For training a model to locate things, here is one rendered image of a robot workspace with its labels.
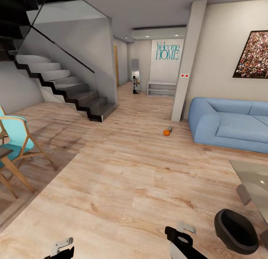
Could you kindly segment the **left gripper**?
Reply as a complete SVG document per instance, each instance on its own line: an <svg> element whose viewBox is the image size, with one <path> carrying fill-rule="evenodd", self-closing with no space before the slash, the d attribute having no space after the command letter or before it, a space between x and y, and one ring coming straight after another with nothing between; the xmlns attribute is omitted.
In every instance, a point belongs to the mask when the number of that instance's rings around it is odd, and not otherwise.
<svg viewBox="0 0 268 259"><path fill-rule="evenodd" d="M74 246L72 247L72 249L67 249L64 251L61 251L60 253L58 253L55 256L47 256L44 259L71 259L74 255Z"/></svg>

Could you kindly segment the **pumpkin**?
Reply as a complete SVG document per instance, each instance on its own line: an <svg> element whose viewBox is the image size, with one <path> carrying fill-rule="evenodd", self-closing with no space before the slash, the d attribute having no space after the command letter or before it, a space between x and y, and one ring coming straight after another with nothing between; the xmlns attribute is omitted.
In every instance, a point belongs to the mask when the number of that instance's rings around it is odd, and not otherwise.
<svg viewBox="0 0 268 259"><path fill-rule="evenodd" d="M168 136L168 135L170 135L170 131L169 130L164 130L163 131L163 134L166 135L166 136Z"/></svg>

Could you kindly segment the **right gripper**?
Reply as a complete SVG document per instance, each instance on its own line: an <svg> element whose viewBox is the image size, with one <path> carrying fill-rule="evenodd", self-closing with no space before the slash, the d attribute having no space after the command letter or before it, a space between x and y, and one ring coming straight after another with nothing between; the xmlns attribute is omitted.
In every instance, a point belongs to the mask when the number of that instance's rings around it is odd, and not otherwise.
<svg viewBox="0 0 268 259"><path fill-rule="evenodd" d="M189 245L193 245L193 239L191 239L191 236L186 234L186 233L181 233L179 231L177 231L176 229L172 228L172 227L169 227L169 226L166 226L165 228L165 234L167 234L167 239L169 241L173 241L174 237L176 235L181 235L183 236L184 238L186 238L186 240L189 242Z"/></svg>

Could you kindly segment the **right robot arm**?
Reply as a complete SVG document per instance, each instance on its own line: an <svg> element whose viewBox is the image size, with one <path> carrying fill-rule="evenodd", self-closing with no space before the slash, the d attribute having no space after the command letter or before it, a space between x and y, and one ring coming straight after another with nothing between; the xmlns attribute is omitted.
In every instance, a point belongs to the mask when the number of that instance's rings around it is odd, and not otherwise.
<svg viewBox="0 0 268 259"><path fill-rule="evenodd" d="M191 233L196 233L194 226L187 224L183 221L177 222L177 229L166 226L165 234L167 239L171 241L170 255L172 259L208 259L199 251L192 247L193 239L191 236L184 233L183 230L187 230Z"/></svg>

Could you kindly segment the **cauldron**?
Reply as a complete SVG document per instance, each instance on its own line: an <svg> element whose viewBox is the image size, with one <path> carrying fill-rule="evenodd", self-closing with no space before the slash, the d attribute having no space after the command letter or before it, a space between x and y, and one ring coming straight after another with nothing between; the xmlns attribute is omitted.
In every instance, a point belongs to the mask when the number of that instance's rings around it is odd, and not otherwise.
<svg viewBox="0 0 268 259"><path fill-rule="evenodd" d="M259 240L252 223L230 209L220 210L214 219L216 235L229 250L250 255L259 248Z"/></svg>

